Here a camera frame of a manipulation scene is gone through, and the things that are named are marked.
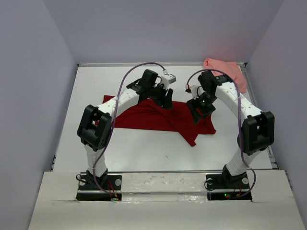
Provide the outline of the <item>red t shirt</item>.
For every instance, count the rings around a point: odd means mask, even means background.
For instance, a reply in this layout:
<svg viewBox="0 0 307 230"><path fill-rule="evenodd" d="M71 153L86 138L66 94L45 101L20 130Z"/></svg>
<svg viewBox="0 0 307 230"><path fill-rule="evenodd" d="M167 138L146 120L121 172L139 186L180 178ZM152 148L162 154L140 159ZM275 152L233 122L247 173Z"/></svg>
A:
<svg viewBox="0 0 307 230"><path fill-rule="evenodd" d="M196 145L198 135L213 135L216 130L211 117L194 123L192 114L184 102L173 102L171 109L157 106L147 99L116 118L116 128L177 132L190 146Z"/></svg>

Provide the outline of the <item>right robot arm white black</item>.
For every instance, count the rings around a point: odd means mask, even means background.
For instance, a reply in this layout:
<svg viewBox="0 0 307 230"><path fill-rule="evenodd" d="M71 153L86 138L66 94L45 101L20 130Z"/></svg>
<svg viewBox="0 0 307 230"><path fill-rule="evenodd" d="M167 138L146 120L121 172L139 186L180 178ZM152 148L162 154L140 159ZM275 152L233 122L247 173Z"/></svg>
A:
<svg viewBox="0 0 307 230"><path fill-rule="evenodd" d="M275 117L252 104L239 90L238 85L226 73L214 76L214 69L199 70L198 85L186 83L186 92L192 95L187 106L194 123L209 117L213 103L221 100L238 120L238 149L223 167L216 182L231 188L240 182L252 161L274 142Z"/></svg>

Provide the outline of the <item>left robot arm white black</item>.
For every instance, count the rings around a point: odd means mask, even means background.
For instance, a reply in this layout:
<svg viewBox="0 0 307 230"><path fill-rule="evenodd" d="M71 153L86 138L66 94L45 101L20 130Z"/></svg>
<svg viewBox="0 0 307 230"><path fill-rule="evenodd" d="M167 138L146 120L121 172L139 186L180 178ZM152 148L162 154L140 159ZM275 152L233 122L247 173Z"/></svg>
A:
<svg viewBox="0 0 307 230"><path fill-rule="evenodd" d="M106 185L108 169L104 152L113 134L116 118L147 99L163 109L172 108L173 90L169 85L175 81L175 75L167 73L166 70L159 76L158 73L147 69L141 78L126 87L121 86L117 96L98 106L86 106L77 135L87 155L85 181L93 188L101 189Z"/></svg>

